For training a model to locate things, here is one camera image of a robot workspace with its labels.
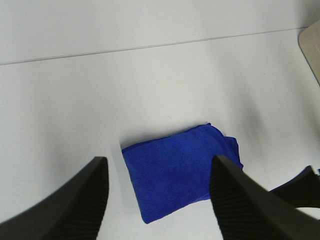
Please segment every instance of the white wall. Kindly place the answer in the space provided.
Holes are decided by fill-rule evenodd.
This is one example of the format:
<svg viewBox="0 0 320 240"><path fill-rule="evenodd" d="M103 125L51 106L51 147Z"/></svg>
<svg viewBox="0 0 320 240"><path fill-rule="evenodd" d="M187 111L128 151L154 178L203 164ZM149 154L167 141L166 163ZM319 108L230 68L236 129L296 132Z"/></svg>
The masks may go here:
<svg viewBox="0 0 320 240"><path fill-rule="evenodd" d="M1 61L300 28L320 12L311 0L247 2L3 1ZM121 147L211 122L237 138L245 172L267 189L319 168L320 88L299 32L0 66L0 222L107 156L99 239L222 239L210 201L144 224Z"/></svg>

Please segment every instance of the microfiber cloth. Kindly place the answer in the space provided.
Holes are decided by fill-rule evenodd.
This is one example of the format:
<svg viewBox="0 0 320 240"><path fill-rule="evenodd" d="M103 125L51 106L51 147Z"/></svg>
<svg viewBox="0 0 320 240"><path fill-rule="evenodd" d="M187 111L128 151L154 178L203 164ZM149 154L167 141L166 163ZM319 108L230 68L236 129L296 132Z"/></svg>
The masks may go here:
<svg viewBox="0 0 320 240"><path fill-rule="evenodd" d="M239 168L237 140L210 123L122 150L143 221L210 199L212 159L227 156Z"/></svg>

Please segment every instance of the seam line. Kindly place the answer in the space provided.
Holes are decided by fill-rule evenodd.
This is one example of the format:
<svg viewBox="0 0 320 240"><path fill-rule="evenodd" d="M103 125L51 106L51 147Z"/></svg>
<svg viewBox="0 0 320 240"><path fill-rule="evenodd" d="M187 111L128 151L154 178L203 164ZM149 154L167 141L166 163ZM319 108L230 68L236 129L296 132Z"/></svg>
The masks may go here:
<svg viewBox="0 0 320 240"><path fill-rule="evenodd" d="M83 56L89 56L89 55L117 53L117 52L125 52L125 51L140 50L140 49L160 48L160 47L173 46L173 45L191 44L191 43L205 42L205 41L211 41L211 40L217 40L217 39L229 39L229 38L276 33L276 32L284 32L284 31L298 30L298 29L305 29L305 28L307 28L307 27L303 26L303 27L296 27L296 28L289 28L289 29L282 29L282 30L264 31L264 32L247 33L247 34L239 34L239 35L209 37L209 38L201 38L201 39L194 39L194 40L187 40L187 41L177 41L177 42L171 42L171 43L162 43L162 44L145 45L145 46L137 46L137 47L119 48L119 49L112 49L112 50L75 53L75 54L67 54L67 55L59 55L59 56L38 57L38 58L30 58L30 59L17 60L17 61L0 62L0 66L31 63L31 62L38 62L38 61L45 61L45 60L54 60L54 59L75 58L75 57L83 57Z"/></svg>

